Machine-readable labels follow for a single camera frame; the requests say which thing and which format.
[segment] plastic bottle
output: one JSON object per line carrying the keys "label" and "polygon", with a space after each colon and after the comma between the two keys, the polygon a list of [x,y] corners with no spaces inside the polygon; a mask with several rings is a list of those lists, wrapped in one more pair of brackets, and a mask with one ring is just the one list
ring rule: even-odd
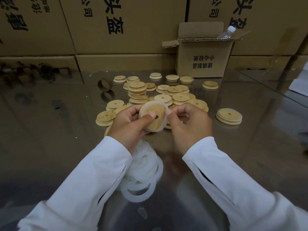
{"label": "plastic bottle", "polygon": [[217,39],[218,40],[228,40],[231,38],[231,35],[235,32],[235,27],[229,26],[227,31],[220,34]]}

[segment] white sleeve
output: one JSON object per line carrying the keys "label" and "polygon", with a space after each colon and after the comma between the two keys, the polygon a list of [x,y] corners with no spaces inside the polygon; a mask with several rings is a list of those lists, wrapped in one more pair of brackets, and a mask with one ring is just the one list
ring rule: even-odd
{"label": "white sleeve", "polygon": [[213,137],[194,144],[183,160],[227,214],[230,230],[308,230],[306,211],[265,190],[217,148]]}
{"label": "white sleeve", "polygon": [[47,201],[18,223],[21,231],[96,231],[104,203],[119,185],[132,156],[106,136]]}

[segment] small open cardboard box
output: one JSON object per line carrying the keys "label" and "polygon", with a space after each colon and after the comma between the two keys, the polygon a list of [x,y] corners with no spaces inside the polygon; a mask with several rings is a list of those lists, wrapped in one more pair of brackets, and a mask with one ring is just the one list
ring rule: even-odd
{"label": "small open cardboard box", "polygon": [[163,48],[177,47],[177,75],[223,77],[234,43],[250,31],[238,30],[229,40],[218,40],[223,22],[185,22],[179,24],[177,40],[163,42]]}

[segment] fingernail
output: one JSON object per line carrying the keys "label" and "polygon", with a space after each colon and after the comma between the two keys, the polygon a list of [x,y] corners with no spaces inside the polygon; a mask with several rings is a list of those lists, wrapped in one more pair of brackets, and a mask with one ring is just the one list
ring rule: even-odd
{"label": "fingernail", "polygon": [[166,109],[167,116],[171,113],[171,109]]}
{"label": "fingernail", "polygon": [[156,113],[154,112],[149,113],[149,115],[151,115],[152,117],[156,117]]}

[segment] person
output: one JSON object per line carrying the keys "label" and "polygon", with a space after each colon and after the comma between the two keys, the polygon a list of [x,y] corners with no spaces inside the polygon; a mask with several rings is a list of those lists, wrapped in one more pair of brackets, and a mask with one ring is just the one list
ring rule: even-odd
{"label": "person", "polygon": [[[138,119],[141,106],[117,114],[108,135],[51,198],[20,220],[21,231],[97,230],[104,203],[125,175],[136,144],[147,134],[143,128],[156,117],[150,113]],[[217,148],[206,112],[184,104],[166,114],[184,162],[227,214],[230,230],[308,230],[306,211],[280,193],[265,190]]]}

